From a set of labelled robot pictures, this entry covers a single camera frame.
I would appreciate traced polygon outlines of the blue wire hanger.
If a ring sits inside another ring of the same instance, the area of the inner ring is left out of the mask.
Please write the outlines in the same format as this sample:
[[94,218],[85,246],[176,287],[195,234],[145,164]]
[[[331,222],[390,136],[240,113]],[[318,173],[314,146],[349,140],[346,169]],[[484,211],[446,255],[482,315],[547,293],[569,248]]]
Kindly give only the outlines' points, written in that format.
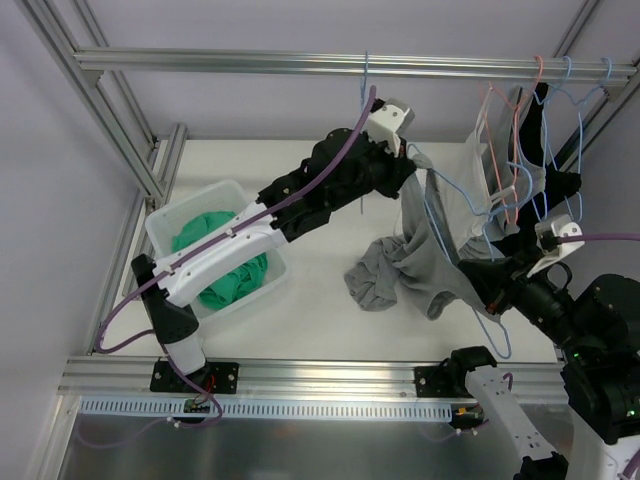
[[494,352],[507,360],[512,357],[508,330],[498,316],[485,311],[470,281],[458,269],[462,260],[504,257],[483,231],[486,209],[471,193],[450,181],[422,151],[413,155],[413,161],[425,181],[414,175],[403,186],[402,228],[408,259],[402,267],[402,279],[417,307],[430,320],[438,319],[448,305],[460,300],[476,320],[486,317],[496,323],[504,334],[506,351]]
[[[369,52],[364,53],[363,75],[360,80],[360,110],[363,111],[368,98],[368,68],[369,68]],[[364,216],[364,197],[359,200],[359,210],[361,216]]]

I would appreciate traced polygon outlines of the green tank top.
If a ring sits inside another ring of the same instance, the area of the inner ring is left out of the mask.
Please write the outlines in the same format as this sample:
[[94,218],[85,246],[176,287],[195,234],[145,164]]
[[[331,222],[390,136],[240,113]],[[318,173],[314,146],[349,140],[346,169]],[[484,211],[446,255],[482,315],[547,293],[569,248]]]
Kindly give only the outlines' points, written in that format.
[[[172,252],[185,253],[188,247],[201,246],[219,228],[228,226],[235,217],[234,211],[227,210],[206,211],[193,217],[173,236]],[[182,278],[185,279],[189,273],[197,275],[197,285],[204,287],[198,293],[198,300],[208,310],[225,309],[264,285],[269,269],[267,254],[233,258],[232,253],[230,239],[227,242],[220,241],[195,257],[194,265],[186,265],[188,270]]]

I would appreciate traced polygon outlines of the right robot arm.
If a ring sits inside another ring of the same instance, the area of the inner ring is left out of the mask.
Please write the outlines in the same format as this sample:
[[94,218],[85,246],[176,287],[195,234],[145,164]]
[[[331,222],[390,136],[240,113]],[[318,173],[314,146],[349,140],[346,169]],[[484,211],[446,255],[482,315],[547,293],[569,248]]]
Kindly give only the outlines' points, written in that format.
[[515,309],[565,358],[560,372],[573,418],[570,457],[533,426],[485,347],[452,351],[448,388],[471,396],[520,464],[517,479],[636,479],[639,476],[639,284],[597,277],[578,298],[545,272],[510,257],[459,264],[486,310]]

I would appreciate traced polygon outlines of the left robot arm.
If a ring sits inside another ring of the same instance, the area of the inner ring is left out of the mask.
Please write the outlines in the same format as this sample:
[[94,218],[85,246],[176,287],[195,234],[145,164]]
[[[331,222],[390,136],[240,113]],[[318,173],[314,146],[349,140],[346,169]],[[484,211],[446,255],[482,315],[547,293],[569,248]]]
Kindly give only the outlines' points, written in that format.
[[207,382],[206,357],[191,307],[214,281],[247,261],[326,225],[333,212],[376,191],[396,199],[415,172],[401,127],[368,124],[336,129],[308,158],[275,179],[232,220],[189,247],[158,260],[134,258],[132,269],[155,336],[172,360],[173,379],[186,391]]

